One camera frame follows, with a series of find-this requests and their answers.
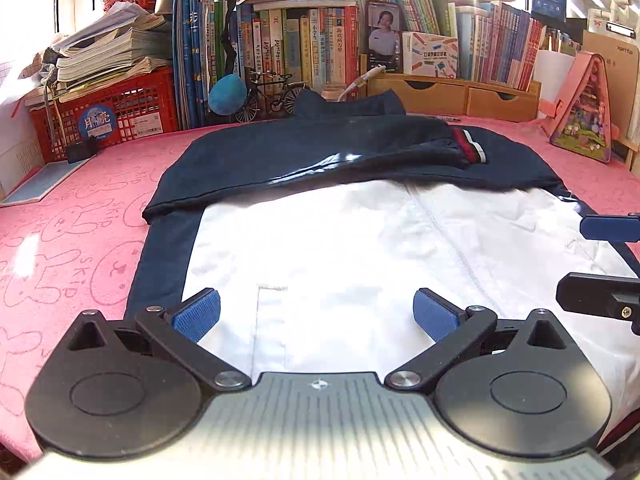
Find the box with pencil illustrations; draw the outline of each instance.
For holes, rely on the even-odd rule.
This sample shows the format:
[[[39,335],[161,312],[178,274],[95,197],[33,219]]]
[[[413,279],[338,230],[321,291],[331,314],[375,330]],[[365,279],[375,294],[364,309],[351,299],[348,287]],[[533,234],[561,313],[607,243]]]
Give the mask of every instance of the box with pencil illustrations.
[[[402,61],[405,74],[455,78],[458,40],[423,32],[403,32]]]

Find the miniature bicycle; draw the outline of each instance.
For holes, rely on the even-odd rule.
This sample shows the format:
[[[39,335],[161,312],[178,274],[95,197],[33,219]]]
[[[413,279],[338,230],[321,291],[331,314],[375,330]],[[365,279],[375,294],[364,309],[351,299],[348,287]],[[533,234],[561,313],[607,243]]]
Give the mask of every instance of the miniature bicycle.
[[[271,112],[280,112],[284,110],[288,116],[291,115],[293,113],[293,105],[296,102],[298,94],[300,94],[302,89],[308,88],[308,85],[305,82],[289,83],[288,80],[293,77],[293,74],[280,75],[272,72],[271,70],[267,70],[265,72],[250,70],[249,74],[249,81],[247,82],[249,91],[247,92],[246,99],[244,100],[244,105],[234,115],[236,117],[236,121],[239,123],[250,123],[258,116],[261,101],[259,96],[262,96],[262,100],[268,104]],[[273,81],[260,83],[259,81],[262,76],[269,77]],[[276,95],[265,94],[262,89],[267,85],[276,88],[280,86],[280,92]]]

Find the wooden desk organizer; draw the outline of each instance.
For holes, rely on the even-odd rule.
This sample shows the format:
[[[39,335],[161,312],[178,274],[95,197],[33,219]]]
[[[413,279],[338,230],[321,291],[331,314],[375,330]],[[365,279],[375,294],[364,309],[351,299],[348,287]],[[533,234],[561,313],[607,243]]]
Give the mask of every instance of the wooden desk organizer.
[[[538,113],[540,83],[529,91],[437,77],[381,74],[367,83],[367,95],[393,90],[407,112],[427,115],[466,115],[513,121],[532,121]]]

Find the bicycle wheel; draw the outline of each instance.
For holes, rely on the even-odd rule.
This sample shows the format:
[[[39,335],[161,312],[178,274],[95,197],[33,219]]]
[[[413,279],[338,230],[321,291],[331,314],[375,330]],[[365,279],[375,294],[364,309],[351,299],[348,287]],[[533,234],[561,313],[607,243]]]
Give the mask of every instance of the bicycle wheel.
[[[303,88],[306,88],[306,85],[290,86],[282,95],[282,103],[287,115],[293,114],[293,105],[296,103],[296,99]]]
[[[244,106],[236,112],[236,121],[239,123],[250,123],[258,116],[258,110],[260,110],[260,107],[258,106],[257,97],[255,94],[249,95]]]

